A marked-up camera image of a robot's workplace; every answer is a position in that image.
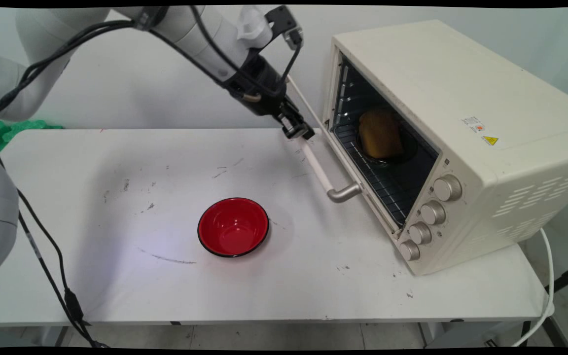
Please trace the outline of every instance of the red bowl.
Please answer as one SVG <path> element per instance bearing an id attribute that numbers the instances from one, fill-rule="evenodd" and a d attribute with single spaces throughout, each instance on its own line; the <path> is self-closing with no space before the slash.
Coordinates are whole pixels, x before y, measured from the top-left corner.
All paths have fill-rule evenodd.
<path id="1" fill-rule="evenodd" d="M 266 238 L 269 218 L 257 202 L 227 198 L 213 204 L 199 220 L 199 241 L 214 255 L 234 258 L 247 254 Z"/>

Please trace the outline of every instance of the toaster oven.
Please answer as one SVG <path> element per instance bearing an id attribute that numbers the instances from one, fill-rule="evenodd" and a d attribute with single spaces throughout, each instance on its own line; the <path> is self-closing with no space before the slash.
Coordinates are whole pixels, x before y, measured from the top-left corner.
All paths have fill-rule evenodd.
<path id="1" fill-rule="evenodd" d="M 315 118 L 353 183 L 316 173 L 336 202 L 363 195 L 414 274 L 530 238 L 568 204 L 568 95 L 536 76 L 437 20 L 336 35 L 328 65 Z M 372 108 L 393 113 L 401 155 L 361 148 Z"/>

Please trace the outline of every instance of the white power cord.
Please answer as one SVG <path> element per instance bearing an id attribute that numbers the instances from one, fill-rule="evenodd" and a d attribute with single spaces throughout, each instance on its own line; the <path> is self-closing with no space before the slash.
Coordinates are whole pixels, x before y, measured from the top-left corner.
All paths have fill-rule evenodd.
<path id="1" fill-rule="evenodd" d="M 545 247 L 547 248 L 547 261 L 549 263 L 549 296 L 547 297 L 547 304 L 545 306 L 545 310 L 543 310 L 543 315 L 538 320 L 538 323 L 532 327 L 532 329 L 527 332 L 527 334 L 523 335 L 521 339 L 515 342 L 512 346 L 519 346 L 522 342 L 526 341 L 529 337 L 531 337 L 548 317 L 550 310 L 554 307 L 554 261 L 552 260 L 552 248 L 549 246 L 549 240 L 547 240 L 547 235 L 545 234 L 544 229 L 540 229 L 540 233 L 543 235 L 543 239 L 545 240 Z"/>

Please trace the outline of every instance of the floor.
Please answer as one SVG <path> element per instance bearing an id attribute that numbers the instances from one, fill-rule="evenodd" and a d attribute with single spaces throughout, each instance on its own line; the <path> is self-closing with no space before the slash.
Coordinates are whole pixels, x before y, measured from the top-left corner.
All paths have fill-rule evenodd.
<path id="1" fill-rule="evenodd" d="M 20 339 L 37 342 L 36 327 L 2 328 Z M 208 350 L 374 350 L 421 349 L 417 323 L 243 324 L 243 325 L 97 325 L 92 337 L 112 348 Z M 495 339 L 509 346 L 519 338 L 520 326 Z M 62 346 L 88 347 L 69 329 Z M 472 347 L 485 346 L 470 344 Z M 552 346 L 543 330 L 528 346 Z"/>

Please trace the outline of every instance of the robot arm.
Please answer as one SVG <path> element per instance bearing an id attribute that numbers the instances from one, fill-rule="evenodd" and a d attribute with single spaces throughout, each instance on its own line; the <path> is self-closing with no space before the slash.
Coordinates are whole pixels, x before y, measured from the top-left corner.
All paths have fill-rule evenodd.
<path id="1" fill-rule="evenodd" d="M 135 20 L 139 26 L 146 22 L 146 11 L 150 8 L 115 7 L 115 11 Z M 48 58 L 86 27 L 104 22 L 109 11 L 109 7 L 18 9 L 16 27 L 30 63 Z M 169 6 L 162 20 L 151 29 L 166 43 L 180 49 L 254 114 L 274 117 L 282 124 L 289 139 L 302 135 L 309 139 L 314 134 L 286 96 L 281 76 L 259 55 L 260 50 L 280 34 L 297 55 L 302 45 L 301 29 L 285 6 L 273 9 L 266 16 L 255 6 L 244 6 L 238 27 L 225 20 L 213 6 L 196 6 L 194 9 Z M 0 119 L 24 121 L 32 117 L 74 52 L 75 49 L 50 63 L 0 112 Z M 0 57 L 0 98 L 16 87 L 24 71 L 25 67 Z M 0 265 L 14 245 L 17 216 L 16 187 L 0 166 Z"/>
<path id="2" fill-rule="evenodd" d="M 147 7 L 114 7 L 124 16 L 138 21 Z M 213 6 L 169 6 L 162 20 L 151 29 L 183 51 L 189 59 L 226 88 L 230 94 L 257 115 L 272 115 L 283 126 L 290 139 L 314 132 L 304 122 L 297 108 L 286 97 L 286 89 L 277 92 L 280 75 L 259 55 L 268 43 L 283 34 L 292 49 L 301 47 L 301 29 L 285 6 L 263 16 L 255 6 L 244 6 L 236 26 L 228 22 Z M 30 63 L 49 57 L 77 32 L 108 16 L 109 7 L 72 9 L 19 9 L 16 27 Z M 196 22 L 200 19 L 211 38 L 203 36 Z M 239 68 L 238 72 L 225 61 L 212 43 Z M 0 113 L 0 119 L 23 121 L 36 113 L 56 83 L 75 49 L 52 62 L 14 101 Z M 24 67 L 0 57 L 0 98 L 18 83 Z M 264 92 L 242 74 L 270 92 Z"/>

